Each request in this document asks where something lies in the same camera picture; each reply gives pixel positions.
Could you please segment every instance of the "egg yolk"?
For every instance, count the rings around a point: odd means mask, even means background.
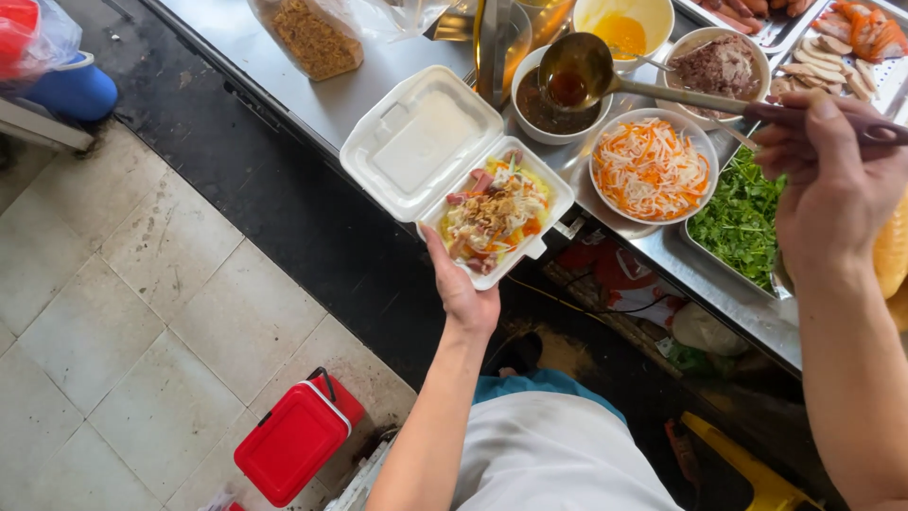
[[[627,16],[608,14],[594,26],[593,34],[607,45],[623,52],[644,55],[646,53],[646,32],[636,19]],[[616,60],[632,60],[630,55],[612,55]]]

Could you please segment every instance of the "red plastic box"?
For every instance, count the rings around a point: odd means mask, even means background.
[[[319,367],[262,418],[233,452],[233,461],[273,506],[287,506],[365,413],[360,402]]]

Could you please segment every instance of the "blue cooler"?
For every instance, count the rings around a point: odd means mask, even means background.
[[[116,85],[94,66],[94,55],[79,52],[66,65],[45,73],[25,99],[78,121],[96,121],[116,104]]]

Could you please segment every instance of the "white floor tile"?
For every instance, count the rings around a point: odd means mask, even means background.
[[[171,170],[99,254],[169,324],[241,241],[240,231]]]
[[[41,145],[28,144],[12,137],[8,140],[14,162],[9,168],[0,170],[0,215],[56,155],[54,151]]]
[[[0,356],[3,356],[3,354],[6,353],[6,350],[9,349],[9,346],[12,346],[14,342],[15,336],[13,333],[9,331],[9,328],[6,328],[6,325],[0,322]]]
[[[84,422],[10,511],[159,511],[161,503]]]
[[[98,255],[19,337],[83,415],[164,330],[164,323]]]
[[[334,316],[328,315],[249,409],[263,417],[287,389],[318,366],[325,367],[366,408],[366,417],[317,475],[334,492],[355,467],[353,455],[376,427],[403,424],[416,402],[416,393]]]
[[[0,506],[13,509],[23,486],[83,423],[79,410],[18,344],[0,357]]]
[[[95,250],[168,168],[129,128],[111,121],[88,156],[61,153],[32,188]]]
[[[237,502],[246,511],[272,511],[275,509],[252,482],[233,462],[233,451],[255,428],[259,419],[244,411],[227,430],[227,434],[214,446],[212,452],[192,472],[189,479],[167,502],[171,511],[195,511],[225,487],[236,495]],[[286,509],[320,510],[328,504],[328,490],[313,478],[286,507]]]
[[[242,410],[236,396],[168,329],[88,420],[166,502]]]
[[[85,241],[26,189],[0,215],[0,321],[20,336],[90,255]]]
[[[171,329],[248,405],[326,314],[247,239]]]

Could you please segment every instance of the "person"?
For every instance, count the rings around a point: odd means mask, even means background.
[[[775,223],[797,289],[814,440],[854,511],[908,509],[908,362],[872,259],[908,183],[908,150],[858,147],[843,111],[879,117],[869,105],[818,92],[783,101],[808,108],[805,129],[770,125],[754,140],[766,177],[787,175]],[[438,234],[421,229],[447,321],[366,509],[679,509],[601,402],[528,380],[473,405],[498,289],[475,291]]]

